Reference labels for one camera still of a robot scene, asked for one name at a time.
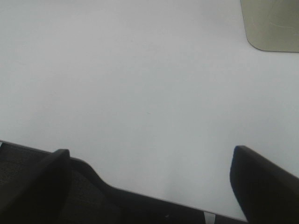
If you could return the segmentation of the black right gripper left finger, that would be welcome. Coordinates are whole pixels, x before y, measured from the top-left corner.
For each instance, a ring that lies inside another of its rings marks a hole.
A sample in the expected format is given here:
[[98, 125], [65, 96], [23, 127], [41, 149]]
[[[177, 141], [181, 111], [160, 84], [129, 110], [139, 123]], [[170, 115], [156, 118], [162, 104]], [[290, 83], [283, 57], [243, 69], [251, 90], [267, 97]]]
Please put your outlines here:
[[0, 222], [53, 224], [70, 187], [70, 152], [59, 149], [0, 188]]

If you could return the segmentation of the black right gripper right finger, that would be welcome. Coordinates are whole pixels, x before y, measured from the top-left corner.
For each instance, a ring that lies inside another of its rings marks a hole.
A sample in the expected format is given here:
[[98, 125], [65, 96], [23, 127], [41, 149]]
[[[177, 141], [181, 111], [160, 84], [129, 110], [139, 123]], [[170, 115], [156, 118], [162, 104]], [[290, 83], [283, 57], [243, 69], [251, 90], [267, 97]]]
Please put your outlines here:
[[230, 183], [250, 224], [297, 224], [299, 179], [246, 146], [234, 148]]

